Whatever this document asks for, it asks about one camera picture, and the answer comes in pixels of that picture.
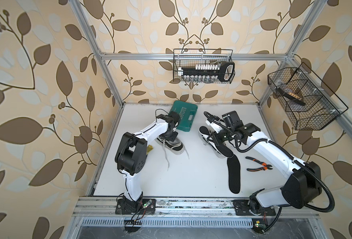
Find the black white sneaker with laces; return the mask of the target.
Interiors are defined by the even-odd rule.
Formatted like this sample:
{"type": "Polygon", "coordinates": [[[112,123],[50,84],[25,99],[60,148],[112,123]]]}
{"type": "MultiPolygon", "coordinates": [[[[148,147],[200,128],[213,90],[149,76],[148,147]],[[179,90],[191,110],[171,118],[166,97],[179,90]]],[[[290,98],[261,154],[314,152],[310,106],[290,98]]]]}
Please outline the black white sneaker with laces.
{"type": "Polygon", "coordinates": [[[167,151],[175,154],[175,155],[181,155],[183,154],[184,152],[187,154],[187,157],[190,158],[189,156],[189,153],[186,149],[186,147],[184,146],[184,144],[182,143],[181,140],[179,140],[177,137],[174,141],[170,141],[170,140],[167,140],[165,138],[162,138],[162,137],[157,137],[155,139],[155,142],[157,142],[158,144],[161,145],[162,149],[163,149],[163,152],[164,152],[164,155],[165,155],[165,159],[167,161],[167,164],[168,164],[168,168],[170,167],[170,162],[168,160],[168,155],[167,155],[167,151]]]}

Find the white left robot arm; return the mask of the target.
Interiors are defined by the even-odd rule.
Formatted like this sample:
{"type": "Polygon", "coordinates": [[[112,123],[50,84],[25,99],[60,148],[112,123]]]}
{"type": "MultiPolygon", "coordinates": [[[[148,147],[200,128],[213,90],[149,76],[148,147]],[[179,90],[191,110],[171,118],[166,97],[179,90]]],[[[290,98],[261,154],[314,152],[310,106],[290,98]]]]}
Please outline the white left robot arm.
{"type": "Polygon", "coordinates": [[[117,170],[125,180],[125,192],[117,200],[117,215],[136,215],[142,211],[153,214],[156,199],[144,199],[139,173],[147,159],[149,143],[156,141],[164,150],[168,149],[176,155],[185,151],[183,143],[177,138],[176,128],[180,115],[174,111],[156,116],[156,120],[136,133],[126,132],[120,141],[115,156],[117,170]]]}

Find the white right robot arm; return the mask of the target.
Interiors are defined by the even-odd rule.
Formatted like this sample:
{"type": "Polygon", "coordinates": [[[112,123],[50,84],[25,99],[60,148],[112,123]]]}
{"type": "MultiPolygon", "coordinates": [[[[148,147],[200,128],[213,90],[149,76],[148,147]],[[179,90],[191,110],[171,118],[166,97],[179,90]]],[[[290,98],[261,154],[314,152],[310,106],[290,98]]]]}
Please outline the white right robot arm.
{"type": "Polygon", "coordinates": [[[333,210],[334,198],[321,180],[320,167],[316,163],[306,163],[291,155],[252,123],[232,124],[230,127],[215,122],[207,124],[213,130],[202,132],[201,136],[218,154],[233,157],[233,151],[225,145],[225,142],[233,141],[233,146],[240,153],[256,150],[286,179],[282,186],[260,189],[253,193],[248,203],[250,213],[260,215],[262,210],[271,206],[292,206],[296,209],[307,207],[317,212],[333,210]]]}

